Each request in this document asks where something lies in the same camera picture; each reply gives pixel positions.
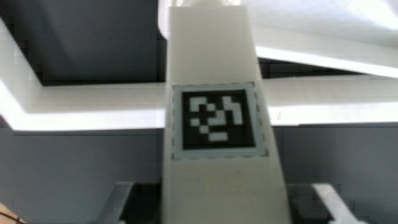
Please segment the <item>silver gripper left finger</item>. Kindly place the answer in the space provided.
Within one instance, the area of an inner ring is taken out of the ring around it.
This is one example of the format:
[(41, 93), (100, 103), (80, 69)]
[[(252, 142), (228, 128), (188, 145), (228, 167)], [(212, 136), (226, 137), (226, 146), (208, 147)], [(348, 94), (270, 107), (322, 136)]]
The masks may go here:
[(160, 184), (117, 182), (89, 224), (160, 224)]

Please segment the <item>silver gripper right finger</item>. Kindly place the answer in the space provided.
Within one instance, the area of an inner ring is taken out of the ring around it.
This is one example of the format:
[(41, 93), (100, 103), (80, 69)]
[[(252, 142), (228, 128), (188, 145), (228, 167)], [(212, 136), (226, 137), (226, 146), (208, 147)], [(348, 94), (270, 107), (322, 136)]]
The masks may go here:
[(290, 184), (288, 199), (293, 224), (368, 224), (356, 217), (331, 184)]

